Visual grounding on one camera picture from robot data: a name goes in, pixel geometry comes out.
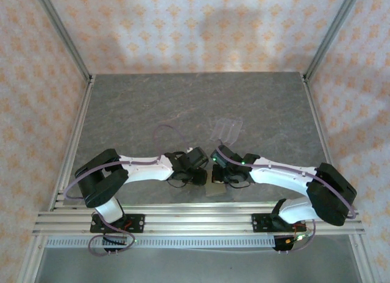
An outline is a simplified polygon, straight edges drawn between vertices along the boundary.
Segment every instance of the perforated metal strip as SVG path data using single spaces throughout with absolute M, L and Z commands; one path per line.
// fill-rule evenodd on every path
M 91 237 L 88 236 L 51 236 L 47 248 L 87 248 Z M 119 237 L 116 242 L 127 242 L 127 237 Z M 95 239 L 95 248 L 118 248 L 120 246 Z M 134 248 L 269 248 L 275 246 L 273 236 L 199 236 L 199 237 L 141 237 Z

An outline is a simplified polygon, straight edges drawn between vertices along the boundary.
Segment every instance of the clear plastic object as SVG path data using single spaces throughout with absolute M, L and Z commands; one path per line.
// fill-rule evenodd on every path
M 232 145 L 236 142 L 243 122 L 231 119 L 219 119 L 211 134 L 210 140 L 221 140 L 226 145 Z

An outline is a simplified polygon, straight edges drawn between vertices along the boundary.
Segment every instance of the orange floral pattern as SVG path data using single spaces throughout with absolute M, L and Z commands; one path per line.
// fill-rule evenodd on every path
M 15 282 L 85 82 L 37 0 L 0 6 L 0 281 Z
M 87 68 L 94 74 L 304 72 L 342 3 L 52 1 Z
M 357 188 L 382 282 L 390 282 L 389 26 L 389 0 L 358 0 L 311 84 L 334 162 Z

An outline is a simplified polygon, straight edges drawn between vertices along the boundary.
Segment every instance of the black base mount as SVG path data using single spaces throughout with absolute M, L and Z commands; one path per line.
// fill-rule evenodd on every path
M 145 226 L 145 215 L 124 214 L 121 219 L 118 219 L 117 221 L 110 224 L 116 228 L 123 229 L 131 233 L 143 233 L 144 226 Z M 116 233 L 117 231 L 107 227 L 102 222 L 99 215 L 93 214 L 90 232 L 107 234 L 107 233 Z
M 253 232 L 304 232 L 306 231 L 306 226 L 301 224 L 294 226 L 293 224 L 288 224 L 282 222 L 281 218 L 275 217 L 271 213 L 259 213 L 252 214 L 252 227 Z

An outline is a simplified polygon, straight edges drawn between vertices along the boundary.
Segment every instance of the gray metal panel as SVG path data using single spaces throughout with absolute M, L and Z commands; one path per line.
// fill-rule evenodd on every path
M 237 250 L 135 248 L 94 257 L 86 249 L 50 248 L 36 282 L 361 282 L 348 236 L 316 237 L 289 255 Z
M 324 59 L 330 45 L 335 39 L 339 29 L 341 28 L 342 24 L 346 20 L 355 2 L 356 0 L 344 0 L 343 3 L 341 4 L 340 9 L 336 14 L 336 17 L 331 23 L 324 39 L 322 40 L 322 43 L 318 47 L 316 55 L 314 55 L 314 58 L 311 61 L 307 69 L 307 72 L 305 73 L 305 78 L 307 79 L 308 82 L 310 82 L 310 80 L 314 77 L 314 74 L 316 73 L 318 66 L 320 65 L 321 61 Z
M 81 58 L 79 52 L 77 51 L 74 43 L 72 42 L 71 37 L 69 36 L 68 32 L 66 31 L 60 16 L 58 15 L 57 11 L 55 10 L 53 3 L 51 0 L 38 0 L 45 12 L 47 13 L 50 22 L 52 23 L 55 31 L 60 36 L 61 40 L 63 41 L 65 47 L 67 48 L 68 52 L 71 54 L 74 62 L 76 63 L 77 67 L 79 68 L 80 73 L 84 76 L 84 79 L 87 81 L 90 78 L 90 73 L 88 72 L 87 67 L 85 66 L 85 63 L 83 59 Z

